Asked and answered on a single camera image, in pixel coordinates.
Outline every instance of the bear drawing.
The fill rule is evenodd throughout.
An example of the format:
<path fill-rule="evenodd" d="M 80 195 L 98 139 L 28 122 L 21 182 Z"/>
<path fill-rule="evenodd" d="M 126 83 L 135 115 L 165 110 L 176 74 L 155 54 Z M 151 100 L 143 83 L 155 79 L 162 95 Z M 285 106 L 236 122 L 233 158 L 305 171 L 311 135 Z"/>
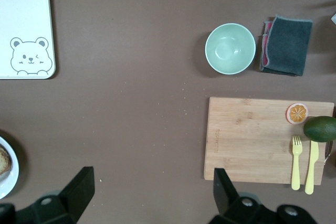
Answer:
<path fill-rule="evenodd" d="M 53 63 L 47 52 L 49 44 L 45 38 L 39 37 L 35 42 L 22 42 L 19 38 L 13 38 L 10 43 L 13 49 L 10 64 L 17 74 L 48 75 Z"/>

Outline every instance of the knife handle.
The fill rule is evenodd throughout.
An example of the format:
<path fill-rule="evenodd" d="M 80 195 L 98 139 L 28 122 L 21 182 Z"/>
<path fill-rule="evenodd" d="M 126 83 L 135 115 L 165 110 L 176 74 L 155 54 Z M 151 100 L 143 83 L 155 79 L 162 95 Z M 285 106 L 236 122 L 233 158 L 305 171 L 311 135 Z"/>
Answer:
<path fill-rule="evenodd" d="M 306 194 L 311 195 L 314 192 L 314 163 L 309 162 L 308 175 L 306 181 L 305 192 Z"/>
<path fill-rule="evenodd" d="M 293 157 L 293 171 L 292 171 L 292 189 L 299 190 L 300 188 L 300 171 L 299 171 L 299 156 Z"/>

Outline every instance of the folded cloth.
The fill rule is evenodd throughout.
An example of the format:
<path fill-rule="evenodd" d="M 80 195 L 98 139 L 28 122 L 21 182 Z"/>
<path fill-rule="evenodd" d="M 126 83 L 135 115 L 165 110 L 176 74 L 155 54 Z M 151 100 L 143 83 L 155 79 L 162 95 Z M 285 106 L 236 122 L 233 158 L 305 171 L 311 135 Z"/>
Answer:
<path fill-rule="evenodd" d="M 312 21 L 280 16 L 265 22 L 260 70 L 302 76 L 305 69 Z"/>

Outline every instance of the orange slice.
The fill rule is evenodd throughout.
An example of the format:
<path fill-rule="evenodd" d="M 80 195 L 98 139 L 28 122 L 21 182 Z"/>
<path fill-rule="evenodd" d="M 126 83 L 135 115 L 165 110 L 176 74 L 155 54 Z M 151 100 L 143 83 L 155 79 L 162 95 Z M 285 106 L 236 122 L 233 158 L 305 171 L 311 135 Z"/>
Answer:
<path fill-rule="evenodd" d="M 294 103 L 286 111 L 286 119 L 292 124 L 303 123 L 308 117 L 308 108 L 303 103 Z"/>

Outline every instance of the toast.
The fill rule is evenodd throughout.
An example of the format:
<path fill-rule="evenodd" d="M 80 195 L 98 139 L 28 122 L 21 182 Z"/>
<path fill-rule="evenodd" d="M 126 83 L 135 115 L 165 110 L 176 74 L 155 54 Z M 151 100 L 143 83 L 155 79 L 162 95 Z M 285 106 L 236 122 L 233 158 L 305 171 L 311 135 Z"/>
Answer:
<path fill-rule="evenodd" d="M 8 152 L 0 145 L 0 175 L 8 171 L 12 166 Z"/>

